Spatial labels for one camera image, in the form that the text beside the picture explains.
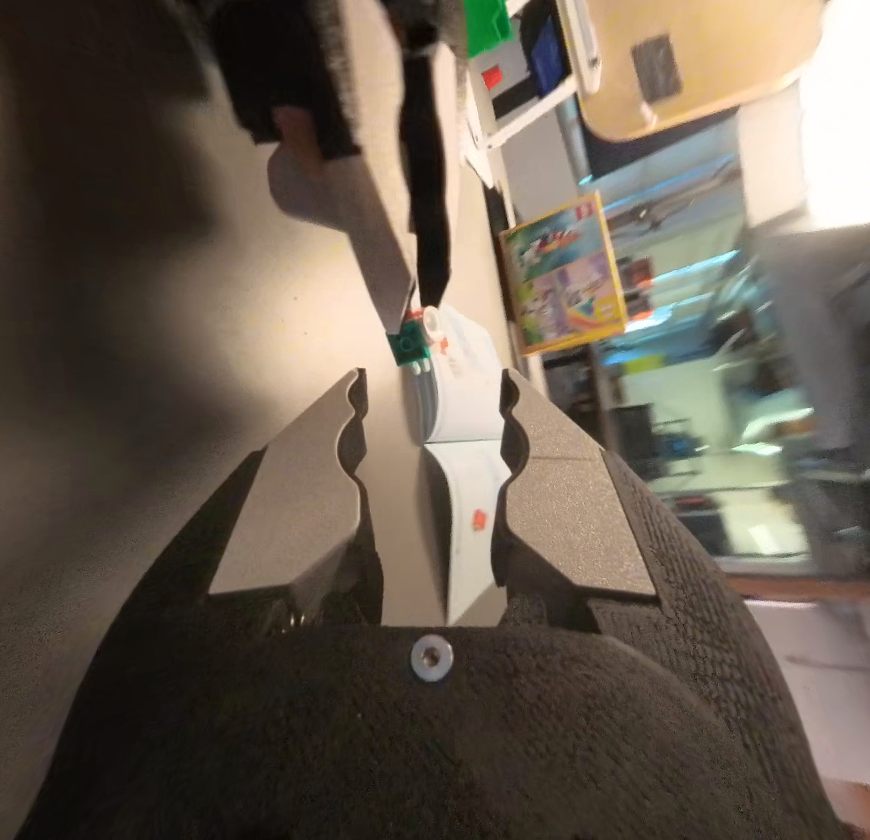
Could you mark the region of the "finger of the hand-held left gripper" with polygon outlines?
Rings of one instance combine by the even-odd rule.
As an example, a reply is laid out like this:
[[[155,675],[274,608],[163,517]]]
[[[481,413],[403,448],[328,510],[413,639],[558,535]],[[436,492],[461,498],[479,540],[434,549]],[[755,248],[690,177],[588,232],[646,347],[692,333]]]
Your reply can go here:
[[[380,0],[308,0],[354,151],[301,160],[302,139],[282,138],[267,164],[285,214],[347,234],[374,310],[397,334],[416,286],[416,238],[398,116],[405,94],[398,42]]]
[[[402,66],[401,146],[419,300],[438,308],[451,279],[454,57],[446,44],[431,43],[406,51]]]

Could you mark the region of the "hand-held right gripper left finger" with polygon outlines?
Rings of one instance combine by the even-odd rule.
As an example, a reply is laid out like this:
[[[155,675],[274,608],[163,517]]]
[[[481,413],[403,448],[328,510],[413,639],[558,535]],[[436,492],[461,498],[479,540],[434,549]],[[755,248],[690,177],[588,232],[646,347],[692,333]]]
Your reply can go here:
[[[358,469],[367,452],[367,376],[353,368],[265,447],[208,595],[273,599],[313,622],[348,595],[362,620],[383,618],[384,571]]]

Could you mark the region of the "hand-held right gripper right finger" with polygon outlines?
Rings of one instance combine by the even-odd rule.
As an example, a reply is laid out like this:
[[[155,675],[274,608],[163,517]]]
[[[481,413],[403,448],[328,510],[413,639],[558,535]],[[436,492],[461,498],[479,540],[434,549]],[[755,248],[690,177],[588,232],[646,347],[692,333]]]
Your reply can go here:
[[[502,374],[495,581],[552,626],[597,626],[595,600],[656,606],[658,593],[605,452],[514,369]]]

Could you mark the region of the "small orange white lego assembly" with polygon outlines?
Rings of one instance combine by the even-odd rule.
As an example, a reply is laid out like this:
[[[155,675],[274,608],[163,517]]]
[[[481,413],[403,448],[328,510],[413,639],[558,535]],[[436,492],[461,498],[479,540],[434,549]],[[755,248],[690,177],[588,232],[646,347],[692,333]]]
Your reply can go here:
[[[410,309],[397,334],[387,334],[391,354],[398,367],[415,375],[432,369],[433,356],[446,355],[448,338],[441,312],[436,306]]]

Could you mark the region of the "open lego instruction booklet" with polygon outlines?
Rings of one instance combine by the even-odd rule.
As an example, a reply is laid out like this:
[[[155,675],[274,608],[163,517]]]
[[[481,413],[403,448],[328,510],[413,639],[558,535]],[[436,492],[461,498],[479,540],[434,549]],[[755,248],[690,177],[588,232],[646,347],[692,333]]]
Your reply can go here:
[[[423,356],[411,364],[422,458],[441,565],[445,622],[460,623],[495,585],[491,560],[501,455],[503,364],[484,326],[442,304],[412,320]]]

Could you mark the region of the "yellow lego set box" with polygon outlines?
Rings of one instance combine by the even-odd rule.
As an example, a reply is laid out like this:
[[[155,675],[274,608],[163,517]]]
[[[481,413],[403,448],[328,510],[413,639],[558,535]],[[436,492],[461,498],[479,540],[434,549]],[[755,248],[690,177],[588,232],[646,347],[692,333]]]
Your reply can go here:
[[[498,240],[524,357],[625,333],[625,295],[598,191]]]

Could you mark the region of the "blue bin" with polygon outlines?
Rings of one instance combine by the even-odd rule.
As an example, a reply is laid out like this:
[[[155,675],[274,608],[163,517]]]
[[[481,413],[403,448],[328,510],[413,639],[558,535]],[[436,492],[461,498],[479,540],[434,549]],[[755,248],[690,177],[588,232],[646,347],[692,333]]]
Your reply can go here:
[[[554,17],[541,24],[531,47],[531,72],[538,95],[545,97],[569,77],[571,71],[564,52],[560,27]]]

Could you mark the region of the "green plastic box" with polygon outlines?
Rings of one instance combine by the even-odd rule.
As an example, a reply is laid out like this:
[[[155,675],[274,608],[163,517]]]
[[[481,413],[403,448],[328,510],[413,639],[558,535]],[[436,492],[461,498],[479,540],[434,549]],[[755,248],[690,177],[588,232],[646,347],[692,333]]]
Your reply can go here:
[[[514,40],[506,0],[464,0],[464,15],[470,58]]]

